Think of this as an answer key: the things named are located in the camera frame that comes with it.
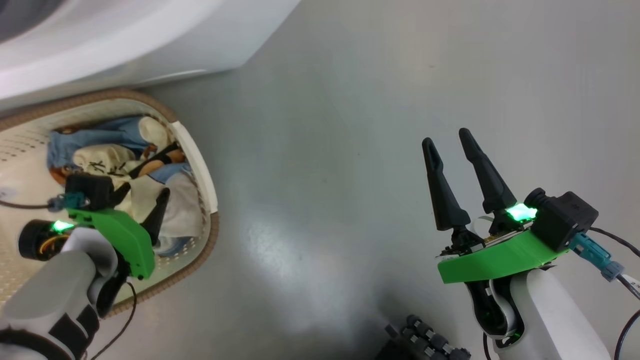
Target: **blue cloth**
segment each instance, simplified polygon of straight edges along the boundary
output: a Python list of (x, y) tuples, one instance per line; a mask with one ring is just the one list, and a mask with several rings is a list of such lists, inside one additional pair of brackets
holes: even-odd
[(187, 174), (190, 174), (191, 168), (187, 163), (166, 164), (165, 166), (153, 172), (150, 172), (149, 177), (151, 177), (153, 180), (156, 180), (158, 183), (166, 184), (171, 176), (174, 176), (180, 171), (184, 171)]
[(47, 168), (61, 168), (65, 165), (78, 168), (73, 163), (74, 153), (78, 149), (106, 143), (122, 145), (139, 156), (150, 145), (140, 135), (139, 123), (142, 118), (142, 116), (135, 116), (107, 121), (91, 129), (78, 130), (72, 134), (51, 131), (47, 151)]

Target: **white appliance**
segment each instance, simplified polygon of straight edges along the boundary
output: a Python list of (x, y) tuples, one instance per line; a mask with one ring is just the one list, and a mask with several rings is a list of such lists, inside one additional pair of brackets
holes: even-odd
[(0, 0), (0, 113), (240, 67), (299, 1)]

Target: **white plastic basket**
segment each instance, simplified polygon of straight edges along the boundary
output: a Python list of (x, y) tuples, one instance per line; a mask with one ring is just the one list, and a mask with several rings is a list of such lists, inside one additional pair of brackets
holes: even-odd
[[(176, 256), (156, 256), (150, 279), (135, 280), (138, 301), (167, 289), (193, 273), (207, 259), (218, 239), (218, 200), (207, 165), (195, 142), (172, 111), (153, 97), (131, 90), (106, 90), (46, 104), (0, 120), (0, 196), (21, 204), (39, 204), (63, 192), (46, 167), (49, 132), (72, 124), (127, 115), (154, 117), (171, 131), (193, 170), (202, 214), (202, 235)], [(0, 309), (43, 263), (20, 257), (17, 238), (31, 219), (68, 220), (66, 213), (0, 208)], [(116, 298), (112, 315), (132, 305), (130, 292)]]

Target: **green bracket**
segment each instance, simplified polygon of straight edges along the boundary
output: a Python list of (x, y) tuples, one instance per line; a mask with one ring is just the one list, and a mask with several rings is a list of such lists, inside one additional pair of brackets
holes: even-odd
[(156, 262), (149, 233), (127, 213), (114, 209), (85, 211), (67, 208), (78, 225), (94, 227), (131, 266), (133, 277), (148, 279)]
[(568, 250), (555, 252), (526, 230), (502, 243), (438, 264), (445, 284), (498, 279), (538, 268)]

